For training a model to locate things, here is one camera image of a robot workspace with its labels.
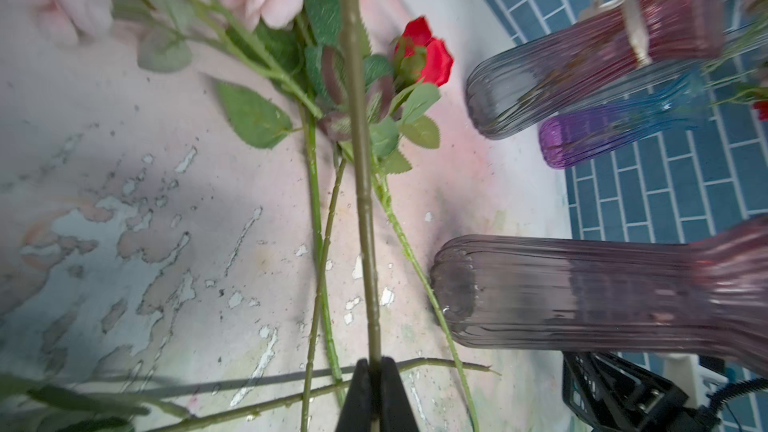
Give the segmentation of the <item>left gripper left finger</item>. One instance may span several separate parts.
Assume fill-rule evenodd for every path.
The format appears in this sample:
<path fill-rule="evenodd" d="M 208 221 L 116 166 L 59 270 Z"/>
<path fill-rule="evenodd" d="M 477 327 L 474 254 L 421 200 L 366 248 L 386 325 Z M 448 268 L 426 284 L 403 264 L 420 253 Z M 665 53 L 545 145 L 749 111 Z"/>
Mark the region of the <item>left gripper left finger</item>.
<path fill-rule="evenodd" d="M 341 410 L 336 432 L 370 432 L 372 426 L 372 382 L 369 363 L 360 359 Z"/>

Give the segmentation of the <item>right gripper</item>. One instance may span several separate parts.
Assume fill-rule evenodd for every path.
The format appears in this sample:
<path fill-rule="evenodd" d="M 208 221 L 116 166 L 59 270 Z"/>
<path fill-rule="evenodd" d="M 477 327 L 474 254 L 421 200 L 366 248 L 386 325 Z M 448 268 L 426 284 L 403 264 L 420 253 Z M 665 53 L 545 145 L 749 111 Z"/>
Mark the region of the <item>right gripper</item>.
<path fill-rule="evenodd" d="M 719 413 L 689 407 L 670 380 L 612 353 L 565 352 L 562 400 L 594 431 L 713 431 Z"/>

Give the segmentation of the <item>orange rose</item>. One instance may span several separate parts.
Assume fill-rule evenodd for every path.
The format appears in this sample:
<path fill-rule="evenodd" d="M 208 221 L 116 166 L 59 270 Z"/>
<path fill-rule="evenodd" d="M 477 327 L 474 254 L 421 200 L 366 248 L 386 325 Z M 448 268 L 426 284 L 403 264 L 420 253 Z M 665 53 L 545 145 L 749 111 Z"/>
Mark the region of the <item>orange rose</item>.
<path fill-rule="evenodd" d="M 306 59 L 306 52 L 311 51 L 313 47 L 316 46 L 314 43 L 314 37 L 312 33 L 309 32 L 309 25 L 308 25 L 308 19 L 306 18 L 306 14 L 304 12 L 301 12 L 298 16 L 298 27 L 299 31 L 303 34 L 303 40 L 304 40 L 304 51 L 302 52 L 302 58 L 305 59 L 306 63 L 314 63 L 310 61 L 309 59 Z M 306 74 L 307 77 L 309 77 L 309 70 L 310 65 L 305 64 Z M 329 239 L 331 232 L 327 232 L 325 236 L 323 235 L 323 225 L 321 224 L 322 219 L 322 207 L 321 207 L 321 201 L 320 201 L 320 191 L 319 191 L 319 175 L 318 175 L 318 164 L 317 164 L 317 124 L 316 124 L 316 117 L 312 115 L 311 112 L 302 112 L 302 127 L 304 132 L 304 139 L 305 139 L 305 154 L 306 154 L 306 163 L 307 163 L 307 170 L 309 174 L 309 192 L 310 192 L 310 207 L 311 207 L 311 214 L 312 214 L 312 230 L 313 230 L 313 239 L 314 239 L 314 266 L 315 266 L 315 272 L 316 272 L 316 293 L 315 293 L 315 300 L 314 300 L 314 310 L 312 315 L 312 326 L 311 326 L 311 336 L 310 336 L 310 343 L 309 343 L 309 349 L 308 349 L 308 357 L 307 357 L 307 364 L 306 364 L 306 374 L 305 374 L 305 384 L 304 389 L 305 392 L 308 392 L 311 388 L 311 382 L 312 378 L 314 377 L 314 363 L 315 363 L 315 356 L 316 356 L 316 349 L 318 344 L 318 338 L 320 337 L 320 326 L 322 324 L 322 333 L 325 338 L 325 347 L 326 347 L 326 355 L 327 360 L 329 364 L 329 373 L 332 380 L 332 385 L 338 385 L 343 382 L 342 379 L 342 372 L 338 361 L 338 356 L 336 353 L 334 340 L 333 340 L 333 331 L 332 331 L 332 323 L 330 319 L 330 312 L 329 312 L 329 304 L 328 304 L 328 290 L 327 290 L 327 281 L 326 281 L 326 261 L 327 261 L 327 253 L 328 253 L 328 245 L 326 244 L 325 239 Z M 326 226 L 330 226 L 332 230 L 333 221 L 335 217 L 335 210 L 336 210 L 336 201 L 338 199 L 339 195 L 339 188 L 341 184 L 341 180 L 343 178 L 343 173 L 345 170 L 345 164 L 344 160 L 342 160 L 342 163 L 340 165 L 340 168 L 337 171 L 336 175 L 336 182 L 332 190 L 332 197 L 331 197 L 331 203 L 328 210 L 328 216 L 326 220 Z"/>

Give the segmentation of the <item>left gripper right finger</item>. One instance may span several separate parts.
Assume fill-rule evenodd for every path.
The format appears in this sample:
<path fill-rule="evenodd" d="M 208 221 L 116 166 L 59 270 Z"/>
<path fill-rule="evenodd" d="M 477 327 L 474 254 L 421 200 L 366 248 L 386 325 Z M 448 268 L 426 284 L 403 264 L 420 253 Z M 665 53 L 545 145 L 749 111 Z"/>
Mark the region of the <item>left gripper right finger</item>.
<path fill-rule="evenodd" d="M 381 361 L 379 395 L 381 431 L 419 431 L 397 364 L 390 357 L 383 357 Z"/>

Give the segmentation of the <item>dark purple glass vase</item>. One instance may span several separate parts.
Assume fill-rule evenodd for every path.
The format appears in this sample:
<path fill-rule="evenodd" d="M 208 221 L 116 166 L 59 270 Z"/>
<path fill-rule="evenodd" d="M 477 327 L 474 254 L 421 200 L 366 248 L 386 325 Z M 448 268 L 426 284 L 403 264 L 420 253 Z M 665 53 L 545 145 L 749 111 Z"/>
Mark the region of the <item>dark purple glass vase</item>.
<path fill-rule="evenodd" d="M 465 235 L 431 284 L 478 349 L 687 353 L 767 372 L 767 219 L 688 244 Z"/>

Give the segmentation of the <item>pink glass vase with ribbon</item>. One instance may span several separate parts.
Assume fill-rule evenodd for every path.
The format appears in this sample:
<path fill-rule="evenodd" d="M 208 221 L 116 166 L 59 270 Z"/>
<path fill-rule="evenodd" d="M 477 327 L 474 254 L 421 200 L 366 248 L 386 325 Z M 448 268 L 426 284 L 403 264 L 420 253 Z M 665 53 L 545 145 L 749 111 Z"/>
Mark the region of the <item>pink glass vase with ribbon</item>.
<path fill-rule="evenodd" d="M 576 24 L 481 62 L 468 115 L 501 140 L 636 70 L 715 59 L 724 43 L 723 0 L 591 0 Z"/>

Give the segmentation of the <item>red carnation stem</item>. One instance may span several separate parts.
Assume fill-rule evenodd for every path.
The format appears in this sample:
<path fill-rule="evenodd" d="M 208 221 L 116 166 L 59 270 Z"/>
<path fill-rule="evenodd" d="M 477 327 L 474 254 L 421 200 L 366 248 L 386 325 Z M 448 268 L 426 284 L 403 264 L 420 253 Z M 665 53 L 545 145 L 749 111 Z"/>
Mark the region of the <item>red carnation stem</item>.
<path fill-rule="evenodd" d="M 480 429 L 475 403 L 444 312 L 424 268 L 416 257 L 408 237 L 392 205 L 388 184 L 390 175 L 408 172 L 412 165 L 399 150 L 405 138 L 413 145 L 429 150 L 440 147 L 440 131 L 427 111 L 441 98 L 440 88 L 450 79 L 454 58 L 445 41 L 433 35 L 427 19 L 420 16 L 407 23 L 393 40 L 392 53 L 386 57 L 371 55 L 364 59 L 369 100 L 369 132 L 373 154 L 372 183 L 386 218 L 399 242 L 407 262 L 420 280 L 427 300 L 435 313 L 438 326 L 455 366 L 461 390 L 466 399 L 471 429 Z"/>

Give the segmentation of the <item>pale pink bud spray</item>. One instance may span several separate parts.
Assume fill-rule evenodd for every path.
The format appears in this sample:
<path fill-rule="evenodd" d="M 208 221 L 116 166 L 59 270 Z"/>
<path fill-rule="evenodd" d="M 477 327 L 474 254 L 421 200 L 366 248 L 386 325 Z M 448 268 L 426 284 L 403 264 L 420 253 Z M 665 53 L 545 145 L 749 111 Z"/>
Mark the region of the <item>pale pink bud spray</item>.
<path fill-rule="evenodd" d="M 335 0 L 1 0 L 1 376 L 122 392 L 306 370 L 316 293 L 302 112 L 333 340 L 367 348 L 320 60 Z M 315 47 L 306 52 L 298 16 Z M 307 77 L 305 64 L 310 65 Z M 330 429 L 343 396 L 225 424 Z"/>

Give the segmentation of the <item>purple blue gradient vase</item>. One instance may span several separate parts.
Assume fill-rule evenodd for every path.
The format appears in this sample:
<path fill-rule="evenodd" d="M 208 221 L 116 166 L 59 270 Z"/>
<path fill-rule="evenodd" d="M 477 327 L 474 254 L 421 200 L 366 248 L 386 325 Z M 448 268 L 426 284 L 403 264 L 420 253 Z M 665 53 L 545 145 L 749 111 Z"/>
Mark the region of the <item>purple blue gradient vase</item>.
<path fill-rule="evenodd" d="M 659 92 L 611 101 L 545 120 L 539 146 L 546 164 L 566 169 L 650 135 L 693 129 L 709 108 L 704 78 L 692 68 Z"/>

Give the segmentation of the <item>red rose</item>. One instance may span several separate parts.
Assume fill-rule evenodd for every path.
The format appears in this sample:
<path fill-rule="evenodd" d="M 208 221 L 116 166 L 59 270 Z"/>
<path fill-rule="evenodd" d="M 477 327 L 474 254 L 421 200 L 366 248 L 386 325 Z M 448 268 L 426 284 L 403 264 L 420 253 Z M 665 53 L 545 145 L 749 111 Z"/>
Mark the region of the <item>red rose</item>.
<path fill-rule="evenodd" d="M 752 104 L 752 108 L 758 113 L 760 121 L 768 121 L 768 101 L 760 100 Z"/>

